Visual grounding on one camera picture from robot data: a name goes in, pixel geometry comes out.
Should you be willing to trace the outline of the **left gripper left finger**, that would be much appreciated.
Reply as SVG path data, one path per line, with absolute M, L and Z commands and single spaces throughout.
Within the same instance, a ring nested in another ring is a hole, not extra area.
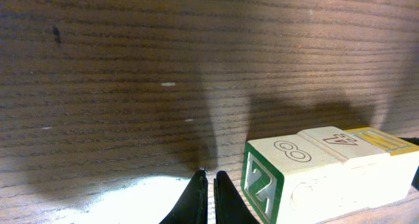
M 175 206 L 160 224 L 207 224 L 208 180 L 205 170 L 194 173 Z

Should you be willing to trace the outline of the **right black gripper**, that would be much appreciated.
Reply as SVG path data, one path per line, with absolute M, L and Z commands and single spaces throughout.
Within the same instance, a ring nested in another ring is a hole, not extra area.
M 411 185 L 418 189 L 418 176 L 416 175 L 418 169 L 418 138 L 401 138 L 401 140 L 410 143 L 414 151 L 404 154 L 401 159 L 400 189 L 408 191 Z

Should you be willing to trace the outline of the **white block number four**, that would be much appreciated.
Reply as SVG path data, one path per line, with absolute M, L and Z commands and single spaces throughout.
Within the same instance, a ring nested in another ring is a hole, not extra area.
M 388 152 L 334 126 L 301 130 L 298 135 L 342 163 L 337 176 L 340 207 L 358 210 L 372 205 L 378 193 L 373 187 L 375 172 L 390 158 Z

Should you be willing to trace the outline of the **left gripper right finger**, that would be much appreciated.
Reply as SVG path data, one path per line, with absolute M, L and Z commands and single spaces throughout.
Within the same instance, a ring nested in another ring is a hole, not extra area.
M 259 224 L 225 171 L 214 179 L 216 224 Z

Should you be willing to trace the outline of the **white block number eight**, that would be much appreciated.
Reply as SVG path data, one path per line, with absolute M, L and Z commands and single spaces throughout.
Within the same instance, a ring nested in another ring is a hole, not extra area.
M 298 135 L 249 140 L 242 191 L 263 223 L 317 223 L 339 212 L 340 161 Z

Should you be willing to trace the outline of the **yellow letter block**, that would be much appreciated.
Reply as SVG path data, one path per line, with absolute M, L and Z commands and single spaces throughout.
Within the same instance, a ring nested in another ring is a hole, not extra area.
M 369 207 L 375 208 L 404 199 L 409 191 L 400 189 L 399 171 L 404 154 L 414 151 L 411 144 L 375 128 L 364 127 L 347 130 L 347 133 L 363 139 L 390 154 L 389 159 L 378 171 L 373 185 L 375 194 L 369 199 Z

